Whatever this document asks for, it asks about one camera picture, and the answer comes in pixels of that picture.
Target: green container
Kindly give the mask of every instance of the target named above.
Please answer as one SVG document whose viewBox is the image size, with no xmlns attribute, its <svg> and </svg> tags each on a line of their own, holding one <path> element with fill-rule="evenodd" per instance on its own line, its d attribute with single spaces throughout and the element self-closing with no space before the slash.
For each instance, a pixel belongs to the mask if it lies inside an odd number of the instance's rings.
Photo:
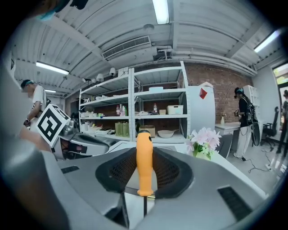
<svg viewBox="0 0 288 230">
<path fill-rule="evenodd" d="M 117 137 L 123 136 L 123 124 L 120 122 L 115 123 L 115 135 Z"/>
<path fill-rule="evenodd" d="M 127 122 L 123 123 L 123 136 L 124 137 L 130 137 L 130 134 L 129 134 L 129 123 L 127 123 Z"/>
</svg>

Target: fluorescent light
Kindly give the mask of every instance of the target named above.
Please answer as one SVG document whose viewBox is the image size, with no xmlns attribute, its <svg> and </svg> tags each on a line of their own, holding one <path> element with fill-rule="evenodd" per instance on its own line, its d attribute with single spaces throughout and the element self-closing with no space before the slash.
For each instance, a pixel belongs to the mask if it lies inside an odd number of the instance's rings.
<svg viewBox="0 0 288 230">
<path fill-rule="evenodd" d="M 169 12 L 167 0 L 153 0 L 157 24 L 169 23 Z"/>
<path fill-rule="evenodd" d="M 49 92 L 49 93 L 55 93 L 56 91 L 55 90 L 49 90 L 49 89 L 45 89 L 46 92 Z"/>
<path fill-rule="evenodd" d="M 279 31 L 275 31 L 273 34 L 271 34 L 268 38 L 266 38 L 263 42 L 260 43 L 254 50 L 255 52 L 259 52 L 264 47 L 266 47 L 270 42 L 272 42 L 275 38 L 277 38 L 280 35 Z"/>
<path fill-rule="evenodd" d="M 36 62 L 36 66 L 41 67 L 41 68 L 45 68 L 47 70 L 52 70 L 52 71 L 55 71 L 55 72 L 58 72 L 58 73 L 61 73 L 61 74 L 65 74 L 65 75 L 67 75 L 69 73 L 66 70 L 63 70 L 63 69 L 60 69 L 60 68 L 57 68 L 57 67 L 42 63 L 42 62 Z"/>
</svg>

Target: white shelf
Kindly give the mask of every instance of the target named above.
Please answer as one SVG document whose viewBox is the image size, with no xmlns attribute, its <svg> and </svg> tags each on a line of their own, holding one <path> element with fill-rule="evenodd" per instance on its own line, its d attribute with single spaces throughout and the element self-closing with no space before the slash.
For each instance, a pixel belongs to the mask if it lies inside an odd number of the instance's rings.
<svg viewBox="0 0 288 230">
<path fill-rule="evenodd" d="M 100 84 L 83 90 L 81 94 L 86 93 L 97 96 L 104 93 L 111 93 L 123 89 L 128 89 L 128 76 L 116 77 L 108 81 L 104 81 Z"/>
<path fill-rule="evenodd" d="M 109 135 L 109 134 L 105 134 L 105 135 L 101 135 L 101 134 L 95 134 L 95 132 L 88 132 L 88 131 L 84 131 L 83 133 L 90 135 L 92 137 L 106 137 L 106 138 L 111 138 L 111 139 L 116 139 L 116 140 L 122 140 L 122 141 L 130 141 L 130 137 L 118 137 L 115 134 L 113 135 Z"/>
<path fill-rule="evenodd" d="M 180 133 L 175 133 L 171 138 L 162 138 L 156 135 L 152 138 L 153 143 L 185 143 L 185 137 Z"/>
<path fill-rule="evenodd" d="M 119 120 L 119 119 L 129 119 L 129 116 L 108 116 L 108 117 L 93 117 L 93 118 L 89 118 L 89 117 L 81 117 L 81 120 Z"/>
<path fill-rule="evenodd" d="M 187 118 L 187 114 L 135 116 L 135 119 Z"/>
<path fill-rule="evenodd" d="M 86 103 L 80 104 L 80 106 L 99 107 L 99 106 L 108 106 L 108 105 L 121 104 L 121 103 L 128 103 L 128 94 L 108 97 L 108 98 L 91 101 L 91 102 L 86 102 Z"/>
<path fill-rule="evenodd" d="M 134 93 L 135 97 L 140 97 L 143 101 L 162 100 L 162 99 L 178 99 L 178 97 L 186 92 L 185 88 L 164 89 L 158 92 L 145 91 Z"/>
<path fill-rule="evenodd" d="M 177 82 L 181 66 L 165 67 L 134 73 L 135 78 L 143 85 Z"/>
</svg>

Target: white refrigerator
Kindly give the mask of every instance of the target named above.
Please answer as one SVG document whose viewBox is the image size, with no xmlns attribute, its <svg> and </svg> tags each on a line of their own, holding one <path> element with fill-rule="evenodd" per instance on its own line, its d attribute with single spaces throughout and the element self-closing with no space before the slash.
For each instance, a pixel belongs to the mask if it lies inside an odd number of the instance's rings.
<svg viewBox="0 0 288 230">
<path fill-rule="evenodd" d="M 204 99 L 201 96 L 201 89 L 207 92 Z M 214 90 L 208 86 L 189 86 L 188 93 L 190 103 L 187 108 L 190 109 L 191 115 L 191 132 L 195 129 L 197 132 L 203 127 L 215 129 L 215 99 Z"/>
</svg>

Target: red sticker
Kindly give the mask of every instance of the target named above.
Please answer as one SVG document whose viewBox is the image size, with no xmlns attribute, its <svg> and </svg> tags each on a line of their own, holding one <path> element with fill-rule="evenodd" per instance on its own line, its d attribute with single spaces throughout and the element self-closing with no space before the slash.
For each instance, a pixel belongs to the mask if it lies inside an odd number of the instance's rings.
<svg viewBox="0 0 288 230">
<path fill-rule="evenodd" d="M 206 92 L 204 89 L 201 88 L 201 90 L 200 90 L 200 97 L 201 97 L 202 99 L 204 99 L 204 98 L 206 97 L 206 95 L 207 95 L 207 92 Z"/>
</svg>

